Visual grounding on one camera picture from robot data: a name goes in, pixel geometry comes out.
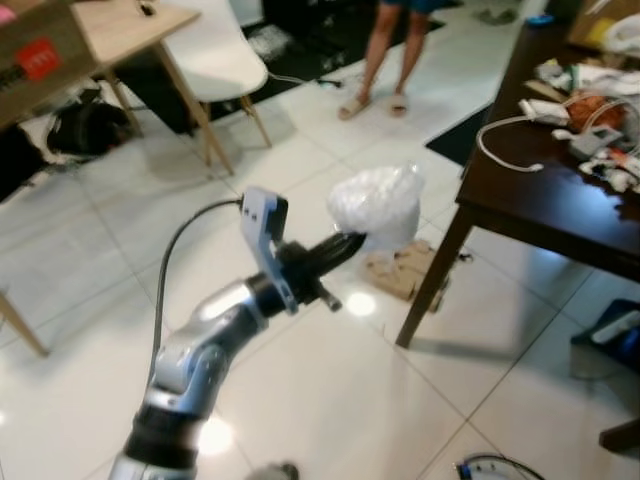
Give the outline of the small grey box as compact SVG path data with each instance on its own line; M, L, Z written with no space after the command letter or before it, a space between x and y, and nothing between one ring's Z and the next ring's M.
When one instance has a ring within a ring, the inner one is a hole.
M608 125L594 125L570 137L570 152L576 159L589 160L617 141L620 132Z

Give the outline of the dark wooden table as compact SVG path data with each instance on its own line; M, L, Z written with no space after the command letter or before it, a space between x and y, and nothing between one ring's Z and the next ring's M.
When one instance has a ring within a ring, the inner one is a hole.
M563 26L521 29L486 119L488 129L477 137L463 170L451 224L398 332L399 347L410 347L475 228L639 280L639 197L585 177L567 142L554 138L549 125L516 120L517 102L532 96L525 83L538 65L585 58L585 50L568 46L566 36Z

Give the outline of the white chair wooden legs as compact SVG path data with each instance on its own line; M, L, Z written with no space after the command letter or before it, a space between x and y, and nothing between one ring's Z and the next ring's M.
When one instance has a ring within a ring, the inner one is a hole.
M244 36L230 0L157 0L198 15L165 38L175 68L182 74L202 114L209 115L215 102L237 101L253 120L268 147L273 141L251 100L269 81L265 60Z

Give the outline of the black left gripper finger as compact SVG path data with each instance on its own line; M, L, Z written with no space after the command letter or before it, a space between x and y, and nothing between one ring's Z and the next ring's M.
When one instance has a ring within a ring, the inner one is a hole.
M364 233L334 233L323 241L324 262L347 262L366 243Z
M333 242L326 242L326 274L347 264L365 243L365 239L334 239Z

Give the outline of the blue and white appliance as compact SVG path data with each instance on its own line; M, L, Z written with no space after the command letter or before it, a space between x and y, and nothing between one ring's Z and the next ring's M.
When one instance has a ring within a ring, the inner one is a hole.
M590 328L570 340L570 376L599 381L640 370L640 303L614 300Z

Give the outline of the black bag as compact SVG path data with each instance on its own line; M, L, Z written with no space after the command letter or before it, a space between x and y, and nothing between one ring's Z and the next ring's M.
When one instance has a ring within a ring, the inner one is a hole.
M27 186L49 166L44 151L32 142L20 125L0 129L0 204Z

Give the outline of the white plastic bag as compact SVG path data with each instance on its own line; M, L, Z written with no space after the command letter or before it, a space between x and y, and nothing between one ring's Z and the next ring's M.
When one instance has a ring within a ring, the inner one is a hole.
M600 46L604 51L637 58L640 54L640 14L614 20L604 29Z

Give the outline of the cardboard box red label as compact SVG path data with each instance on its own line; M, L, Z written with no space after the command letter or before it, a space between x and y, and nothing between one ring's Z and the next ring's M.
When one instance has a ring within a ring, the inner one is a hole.
M74 0L0 0L0 129L99 69Z

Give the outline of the person in blue shorts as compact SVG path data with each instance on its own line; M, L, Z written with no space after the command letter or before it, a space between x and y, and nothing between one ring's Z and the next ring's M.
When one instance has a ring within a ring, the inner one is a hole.
M399 78L388 100L388 109L389 114L396 118L407 114L408 100L404 90L428 42L433 13L442 8L443 3L447 3L447 0L378 0L374 26L367 42L364 78L361 79L356 95L339 106L337 115L340 120L347 122L372 104L372 84L387 58L390 41L403 10L408 10L410 23L404 38Z

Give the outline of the small black floor mat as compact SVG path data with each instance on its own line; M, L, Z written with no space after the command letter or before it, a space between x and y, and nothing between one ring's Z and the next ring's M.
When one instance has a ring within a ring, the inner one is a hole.
M453 125L438 137L425 143L426 150L435 152L453 164L466 168L475 150L477 133L486 124L492 105L476 110L474 114L467 116L461 123Z

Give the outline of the translucent plastic bag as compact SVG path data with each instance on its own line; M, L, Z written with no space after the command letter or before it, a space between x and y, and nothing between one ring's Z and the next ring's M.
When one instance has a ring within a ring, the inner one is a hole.
M424 187L415 165L375 166L335 184L326 210L338 232L364 234L362 251L398 251L419 230Z

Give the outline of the brown cardboard box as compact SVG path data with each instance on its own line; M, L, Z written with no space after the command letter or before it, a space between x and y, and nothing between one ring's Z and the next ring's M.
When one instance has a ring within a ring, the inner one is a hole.
M640 0L582 0L567 41L582 49L602 50L605 32L623 18L640 12Z

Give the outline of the grey slipper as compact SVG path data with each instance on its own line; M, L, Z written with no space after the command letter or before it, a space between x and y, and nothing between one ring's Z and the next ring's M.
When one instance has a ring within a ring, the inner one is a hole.
M507 24L515 22L517 15L515 9L483 9L477 10L474 13L474 18L485 26L507 26Z

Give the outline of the light wooden table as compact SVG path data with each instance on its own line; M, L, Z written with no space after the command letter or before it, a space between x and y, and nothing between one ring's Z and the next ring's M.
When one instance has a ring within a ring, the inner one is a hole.
M143 50L155 52L182 97L188 114L204 133L206 159L218 160L232 174L234 169L224 147L212 133L209 114L179 68L172 47L166 44L174 33L200 22L200 10L170 3L148 3L147 0L73 1L70 9L90 46L93 74L113 78L116 64Z

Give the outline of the white charger adapter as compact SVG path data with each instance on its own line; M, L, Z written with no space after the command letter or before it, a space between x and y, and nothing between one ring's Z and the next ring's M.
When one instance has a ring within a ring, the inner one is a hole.
M557 127L563 127L571 122L570 111L562 102L525 99L518 101L517 106L530 122L557 125Z

